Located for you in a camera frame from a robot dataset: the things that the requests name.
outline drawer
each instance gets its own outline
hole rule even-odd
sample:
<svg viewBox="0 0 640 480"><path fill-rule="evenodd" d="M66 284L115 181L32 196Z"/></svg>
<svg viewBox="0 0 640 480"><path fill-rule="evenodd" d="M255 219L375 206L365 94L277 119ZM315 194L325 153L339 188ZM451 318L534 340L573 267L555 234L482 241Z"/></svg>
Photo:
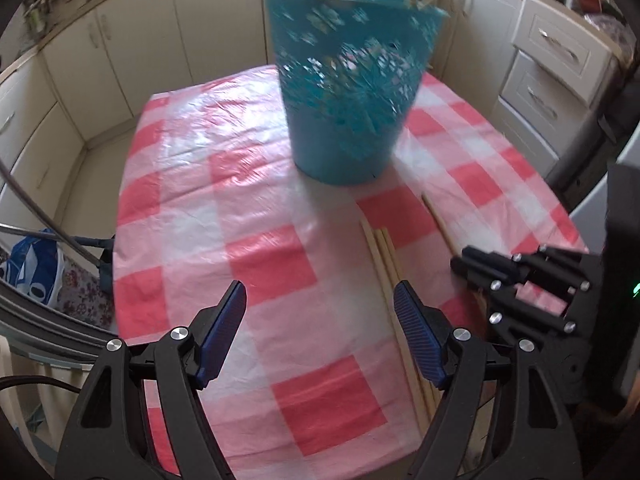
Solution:
<svg viewBox="0 0 640 480"><path fill-rule="evenodd" d="M38 56L0 84L0 157L8 168L55 103Z"/></svg>
<svg viewBox="0 0 640 480"><path fill-rule="evenodd" d="M558 155L573 142L589 110L562 83L521 52L502 97L545 138Z"/></svg>
<svg viewBox="0 0 640 480"><path fill-rule="evenodd" d="M549 174L558 156L545 139L502 98L498 98L490 122L542 177Z"/></svg>
<svg viewBox="0 0 640 480"><path fill-rule="evenodd" d="M12 175L45 213L53 217L82 141L59 104L47 114L20 154ZM0 193L0 222L42 229L36 217L4 186ZM0 244L10 249L20 237L0 234Z"/></svg>
<svg viewBox="0 0 640 480"><path fill-rule="evenodd" d="M612 52L587 26L540 0L524 0L513 44L555 74L589 106Z"/></svg>

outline silver screw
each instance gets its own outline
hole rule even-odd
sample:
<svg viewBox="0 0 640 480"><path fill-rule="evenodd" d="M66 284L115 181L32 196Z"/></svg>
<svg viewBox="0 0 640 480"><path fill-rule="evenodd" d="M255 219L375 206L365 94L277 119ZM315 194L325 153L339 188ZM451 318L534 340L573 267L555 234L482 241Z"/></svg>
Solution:
<svg viewBox="0 0 640 480"><path fill-rule="evenodd" d="M171 330L171 339L175 339L176 341L180 341L180 339L184 339L189 334L189 331L183 327L179 326L178 328L174 328Z"/></svg>
<svg viewBox="0 0 640 480"><path fill-rule="evenodd" d="M518 346L524 352L533 352L536 349L536 346L528 339L521 339Z"/></svg>
<svg viewBox="0 0 640 480"><path fill-rule="evenodd" d="M471 332L466 328L457 328L453 331L453 337L458 341L469 341L471 339Z"/></svg>
<svg viewBox="0 0 640 480"><path fill-rule="evenodd" d="M109 352L115 352L116 350L120 350L122 347L122 341L120 339L112 339L107 343L107 350Z"/></svg>

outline checkered tablecloth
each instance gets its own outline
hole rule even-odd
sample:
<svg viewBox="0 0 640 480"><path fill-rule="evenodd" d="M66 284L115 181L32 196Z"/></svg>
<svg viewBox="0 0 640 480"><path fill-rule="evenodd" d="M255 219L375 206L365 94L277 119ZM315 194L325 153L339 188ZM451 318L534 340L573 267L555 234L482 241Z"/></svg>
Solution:
<svg viewBox="0 0 640 480"><path fill-rule="evenodd" d="M130 148L118 212L116 317L130 344L188 325L232 280L248 309L200 395L239 480L354 478L417 449L398 346L360 226L386 226L425 304L484 325L451 277L427 192L461 245L583 247L558 200L473 108L425 75L392 164L330 187L294 166L273 67L160 94ZM162 463L176 471L148 386Z"/></svg>

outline teal bucket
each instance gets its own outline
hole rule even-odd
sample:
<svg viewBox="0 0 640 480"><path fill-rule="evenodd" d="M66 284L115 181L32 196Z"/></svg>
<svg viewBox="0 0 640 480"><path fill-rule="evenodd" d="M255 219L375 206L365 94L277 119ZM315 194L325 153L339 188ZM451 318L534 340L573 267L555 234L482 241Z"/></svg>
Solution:
<svg viewBox="0 0 640 480"><path fill-rule="evenodd" d="M389 163L446 13L411 0L264 0L294 162L347 186Z"/></svg>

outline blue gripper pad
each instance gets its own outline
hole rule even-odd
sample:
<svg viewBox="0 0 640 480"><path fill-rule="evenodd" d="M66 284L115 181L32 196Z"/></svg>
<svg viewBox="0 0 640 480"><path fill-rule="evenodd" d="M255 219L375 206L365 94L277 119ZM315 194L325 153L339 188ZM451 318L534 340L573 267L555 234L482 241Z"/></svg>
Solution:
<svg viewBox="0 0 640 480"><path fill-rule="evenodd" d="M447 373L442 363L442 348L446 337L444 339L442 337L444 333L441 329L444 327L442 327L441 319L435 319L439 327L434 327L440 335L439 338L427 322L423 309L426 310L428 308L420 302L408 282L400 282L396 285L394 290L394 309L402 326L404 336L409 343L411 354L414 356L421 375L430 380L437 388L441 388L447 380ZM434 310L437 312L436 316L439 314L444 318L444 314L439 310L429 310ZM446 318L444 318L444 321L446 324L449 323Z"/></svg>
<svg viewBox="0 0 640 480"><path fill-rule="evenodd" d="M222 369L231 343L246 311L246 289L238 283L221 306L211 330L200 347L200 368L195 375L197 386L202 389L215 379Z"/></svg>

